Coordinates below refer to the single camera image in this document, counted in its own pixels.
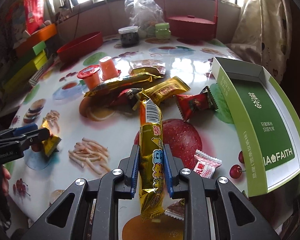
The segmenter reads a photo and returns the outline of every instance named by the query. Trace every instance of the orange box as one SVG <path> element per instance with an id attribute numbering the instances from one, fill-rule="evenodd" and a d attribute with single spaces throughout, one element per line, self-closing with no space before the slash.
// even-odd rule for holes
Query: orange box
<path id="1" fill-rule="evenodd" d="M 40 41 L 46 41 L 56 34 L 57 28 L 54 23 L 44 27 L 41 30 L 38 30 L 36 33 L 32 34 L 31 37 L 29 37 L 25 42 L 21 43 L 19 47 L 16 48 L 16 54 L 18 58 L 26 54 L 28 50 L 30 50 Z"/>

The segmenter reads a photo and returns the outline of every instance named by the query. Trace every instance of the finger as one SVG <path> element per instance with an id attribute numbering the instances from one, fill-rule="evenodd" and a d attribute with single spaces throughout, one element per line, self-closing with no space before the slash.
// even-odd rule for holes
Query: finger
<path id="1" fill-rule="evenodd" d="M 9 172 L 5 167 L 2 167 L 2 169 L 3 169 L 3 176 L 4 176 L 6 179 L 11 179 L 10 172 Z"/>
<path id="2" fill-rule="evenodd" d="M 7 179 L 2 180 L 2 191 L 5 196 L 9 195 L 9 182 Z"/>

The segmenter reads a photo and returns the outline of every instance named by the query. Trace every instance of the red basket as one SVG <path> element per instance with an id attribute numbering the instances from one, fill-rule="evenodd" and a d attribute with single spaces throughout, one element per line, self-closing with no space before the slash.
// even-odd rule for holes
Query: red basket
<path id="1" fill-rule="evenodd" d="M 218 0 L 215 0 L 215 16 L 212 21 L 197 18 L 195 16 L 171 16 L 167 17 L 165 2 L 163 0 L 164 20 L 169 23 L 173 36 L 187 40 L 212 40 L 216 37 L 218 23 Z"/>
<path id="2" fill-rule="evenodd" d="M 64 63 L 73 62 L 80 57 L 93 52 L 103 43 L 101 32 L 89 33 L 68 42 L 57 50 L 60 60 Z"/>

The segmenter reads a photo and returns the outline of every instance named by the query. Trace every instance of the barcode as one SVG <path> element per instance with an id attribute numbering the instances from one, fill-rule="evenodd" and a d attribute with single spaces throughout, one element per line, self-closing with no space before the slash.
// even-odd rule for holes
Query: barcode
<path id="1" fill-rule="evenodd" d="M 146 102 L 146 122 L 160 123 L 158 107 L 150 99 Z"/>

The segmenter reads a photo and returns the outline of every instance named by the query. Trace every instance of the silver screw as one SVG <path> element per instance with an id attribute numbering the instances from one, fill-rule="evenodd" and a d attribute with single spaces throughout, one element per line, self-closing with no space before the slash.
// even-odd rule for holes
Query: silver screw
<path id="1" fill-rule="evenodd" d="M 191 170 L 188 169 L 188 168 L 184 168 L 184 169 L 181 170 L 181 173 L 184 174 L 184 175 L 188 175 L 188 174 L 191 173 Z"/>
<path id="2" fill-rule="evenodd" d="M 228 183 L 228 179 L 227 179 L 226 177 L 220 177 L 218 180 L 219 180 L 219 182 L 222 183 L 222 184 Z"/>
<path id="3" fill-rule="evenodd" d="M 120 175 L 121 173 L 122 173 L 122 170 L 121 170 L 121 169 L 114 169 L 114 170 L 112 171 L 112 174 L 113 174 L 113 175 L 116 175 L 116 176 Z"/>
<path id="4" fill-rule="evenodd" d="M 76 185 L 81 186 L 81 185 L 85 184 L 85 180 L 84 179 L 77 179 L 75 181 L 75 183 L 76 183 Z"/>

